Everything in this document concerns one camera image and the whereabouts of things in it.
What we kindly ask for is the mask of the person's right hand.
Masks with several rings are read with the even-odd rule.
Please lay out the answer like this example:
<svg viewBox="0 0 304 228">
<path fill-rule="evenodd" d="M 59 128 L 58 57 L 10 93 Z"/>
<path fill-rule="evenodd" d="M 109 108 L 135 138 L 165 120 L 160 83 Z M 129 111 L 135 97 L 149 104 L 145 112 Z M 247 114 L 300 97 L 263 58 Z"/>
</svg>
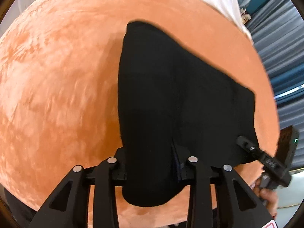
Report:
<svg viewBox="0 0 304 228">
<path fill-rule="evenodd" d="M 277 216 L 277 207 L 279 203 L 277 193 L 273 190 L 261 188 L 260 182 L 261 182 L 261 178 L 258 178 L 255 181 L 252 190 L 259 198 L 262 198 L 267 201 L 266 209 L 273 217 L 273 219 L 275 219 Z"/>
</svg>

